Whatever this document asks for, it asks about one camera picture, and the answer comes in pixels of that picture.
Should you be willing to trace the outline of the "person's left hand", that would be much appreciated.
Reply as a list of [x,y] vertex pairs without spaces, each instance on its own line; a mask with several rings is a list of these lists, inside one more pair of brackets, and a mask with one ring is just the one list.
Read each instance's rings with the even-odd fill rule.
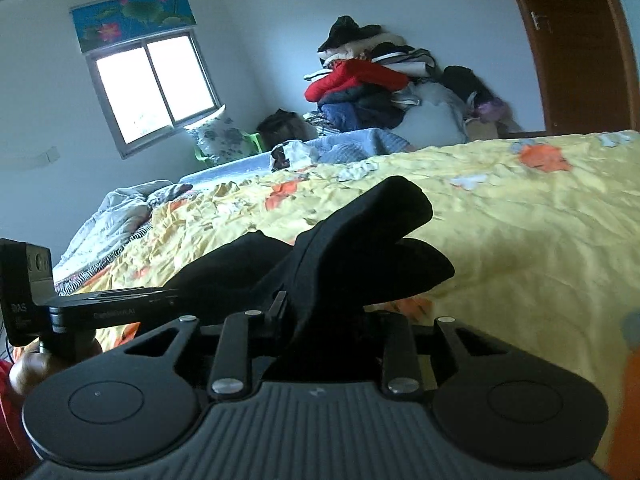
[[23,348],[20,358],[9,371],[11,396],[17,400],[24,400],[46,379],[69,367],[70,364],[60,361],[50,352],[41,350],[39,341],[33,341]]

